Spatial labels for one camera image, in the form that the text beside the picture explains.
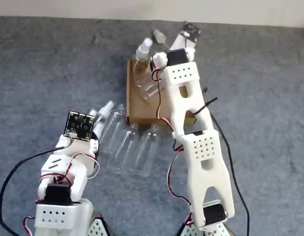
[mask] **robotic arm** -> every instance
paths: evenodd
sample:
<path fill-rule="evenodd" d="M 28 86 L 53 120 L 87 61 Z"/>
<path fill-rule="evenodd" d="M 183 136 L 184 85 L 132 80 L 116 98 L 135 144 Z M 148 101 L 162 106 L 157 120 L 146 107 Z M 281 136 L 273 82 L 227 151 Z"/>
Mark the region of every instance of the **robotic arm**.
<path fill-rule="evenodd" d="M 108 103 L 100 115 L 107 118 L 112 107 L 113 104 Z M 56 145 L 68 147 L 51 154 L 41 169 L 39 200 L 36 201 L 36 236 L 93 235 L 93 231 L 89 231 L 93 205 L 82 199 L 82 194 L 87 180 L 99 171 L 95 154 L 103 125 L 100 121 L 95 123 L 95 116 L 69 112 L 65 132 Z"/>
<path fill-rule="evenodd" d="M 200 231 L 213 232 L 217 225 L 235 214 L 230 177 L 221 154 L 219 133 L 212 124 L 205 107 L 199 74 L 193 62 L 194 49 L 185 48 L 161 52 L 152 58 L 155 69 L 162 69 L 160 77 L 171 107 L 172 137 L 183 144 L 188 165 L 188 195 L 190 212 Z M 179 88 L 187 88 L 188 97 L 182 97 Z M 184 117 L 187 111 L 195 114 L 202 130 L 185 134 Z M 220 200 L 205 202 L 208 188 L 214 187 Z"/>

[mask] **bottle cap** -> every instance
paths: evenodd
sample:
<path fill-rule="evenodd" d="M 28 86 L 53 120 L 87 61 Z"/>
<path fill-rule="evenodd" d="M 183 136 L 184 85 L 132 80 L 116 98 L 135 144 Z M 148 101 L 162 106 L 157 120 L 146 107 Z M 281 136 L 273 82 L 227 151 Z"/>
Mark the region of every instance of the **bottle cap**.
<path fill-rule="evenodd" d="M 146 59 L 152 45 L 153 45 L 153 40 L 150 38 L 145 38 L 142 44 L 137 49 L 136 52 L 137 59 Z"/>
<path fill-rule="evenodd" d="M 104 118 L 107 118 L 114 106 L 114 103 L 112 101 L 109 101 L 104 107 L 102 107 L 99 111 L 98 114 L 102 115 Z"/>

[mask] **black cable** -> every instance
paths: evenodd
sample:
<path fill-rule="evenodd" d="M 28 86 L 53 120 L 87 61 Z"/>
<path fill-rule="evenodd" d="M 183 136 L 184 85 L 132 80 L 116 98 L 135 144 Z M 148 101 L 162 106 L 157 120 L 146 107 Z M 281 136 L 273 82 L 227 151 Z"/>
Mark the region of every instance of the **black cable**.
<path fill-rule="evenodd" d="M 227 140 L 226 136 L 224 135 L 224 132 L 221 129 L 220 124 L 217 122 L 217 120 L 215 119 L 215 117 L 213 116 L 212 113 L 211 113 L 211 118 L 212 118 L 213 122 L 215 123 L 215 125 L 217 126 L 218 130 L 220 131 L 221 137 L 223 138 L 223 140 L 224 140 L 224 142 L 225 142 L 225 144 L 227 146 L 227 151 L 228 151 L 228 156 L 229 156 L 229 163 L 230 163 L 232 177 L 234 179 L 234 183 L 235 183 L 238 195 L 239 195 L 239 197 L 241 199 L 241 202 L 244 205 L 244 207 L 246 209 L 246 212 L 247 212 L 247 236 L 249 236 L 249 232 L 250 232 L 250 213 L 249 213 L 249 209 L 248 209 L 248 207 L 247 207 L 247 205 L 245 203 L 244 197 L 242 196 L 242 194 L 241 194 L 241 192 L 239 190 L 239 186 L 238 186 L 238 183 L 237 183 L 237 180 L 236 180 L 236 177 L 235 177 L 234 164 L 232 162 L 232 157 L 231 157 L 231 152 L 230 152 L 230 146 L 229 146 L 229 143 L 228 143 L 228 140 Z"/>
<path fill-rule="evenodd" d="M 204 108 L 206 108 L 208 105 L 210 105 L 212 102 L 216 101 L 217 97 L 213 98 L 212 100 L 205 103 L 203 107 L 201 107 L 197 112 L 194 112 L 193 115 L 199 114 Z"/>
<path fill-rule="evenodd" d="M 58 151 L 58 150 L 62 150 L 62 149 L 65 149 L 67 147 L 69 147 L 72 143 L 73 143 L 74 139 L 71 139 L 70 143 L 67 145 L 67 146 L 63 146 L 63 147 L 56 147 L 56 148 L 53 148 L 53 149 L 49 149 L 49 150 L 46 150 L 46 151 L 42 151 L 40 153 L 37 153 L 35 155 L 32 155 L 26 159 L 23 159 L 22 161 L 20 161 L 18 164 L 16 164 L 16 166 L 12 169 L 12 171 L 9 173 L 9 175 L 7 176 L 7 178 L 5 179 L 3 185 L 2 185 L 2 188 L 1 188 L 1 191 L 0 191 L 0 224 L 1 226 L 6 230 L 8 231 L 10 234 L 12 234 L 13 236 L 19 236 L 16 232 L 14 232 L 9 226 L 7 226 L 4 221 L 3 221 L 3 218 L 2 218 L 2 202 L 3 202 L 3 195 L 4 195 L 4 191 L 6 189 L 6 186 L 8 185 L 10 179 L 12 178 L 12 176 L 14 175 L 14 173 L 17 171 L 17 169 L 22 165 L 24 164 L 25 162 L 31 160 L 31 159 L 34 159 L 35 157 L 38 157 L 38 156 L 41 156 L 41 155 L 44 155 L 44 154 L 47 154 L 47 153 L 50 153 L 50 152 L 54 152 L 54 151 Z"/>

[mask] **plastic bottle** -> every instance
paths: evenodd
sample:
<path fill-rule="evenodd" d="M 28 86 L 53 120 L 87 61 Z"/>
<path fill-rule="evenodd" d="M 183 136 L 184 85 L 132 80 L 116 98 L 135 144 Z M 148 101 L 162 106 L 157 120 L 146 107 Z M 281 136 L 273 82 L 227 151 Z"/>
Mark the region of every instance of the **plastic bottle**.
<path fill-rule="evenodd" d="M 139 141 L 138 125 L 131 124 L 131 126 L 123 134 L 121 143 L 114 155 L 108 162 L 108 168 L 112 169 L 116 173 L 125 174 L 127 169 L 125 169 L 124 164 L 126 160 L 135 154 Z"/>
<path fill-rule="evenodd" d="M 94 124 L 93 132 L 96 134 L 98 140 L 100 140 L 102 136 L 102 131 L 105 125 L 105 121 L 109 116 L 114 104 L 112 101 L 109 101 L 104 107 L 102 107 L 97 113 L 97 120 Z"/>
<path fill-rule="evenodd" d="M 157 150 L 161 144 L 159 127 L 153 124 L 144 132 L 138 145 L 137 155 L 126 160 L 130 173 L 149 176 Z"/>
<path fill-rule="evenodd" d="M 123 104 L 119 104 L 108 116 L 102 137 L 99 141 L 100 152 L 110 154 L 119 145 L 120 133 L 126 124 L 126 113 Z"/>
<path fill-rule="evenodd" d="M 147 71 L 147 67 L 150 62 L 149 51 L 152 45 L 152 39 L 145 38 L 136 51 L 136 63 L 133 67 L 133 78 L 135 84 L 139 88 L 144 86 L 147 80 L 151 80 L 151 76 Z"/>

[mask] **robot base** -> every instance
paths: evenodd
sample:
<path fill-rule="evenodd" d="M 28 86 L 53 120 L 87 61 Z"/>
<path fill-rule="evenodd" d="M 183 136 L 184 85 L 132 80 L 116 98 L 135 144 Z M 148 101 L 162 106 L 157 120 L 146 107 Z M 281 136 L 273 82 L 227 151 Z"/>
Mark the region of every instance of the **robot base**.
<path fill-rule="evenodd" d="M 235 236 L 224 224 L 216 225 L 212 232 L 199 231 L 195 225 L 183 224 L 176 236 Z"/>

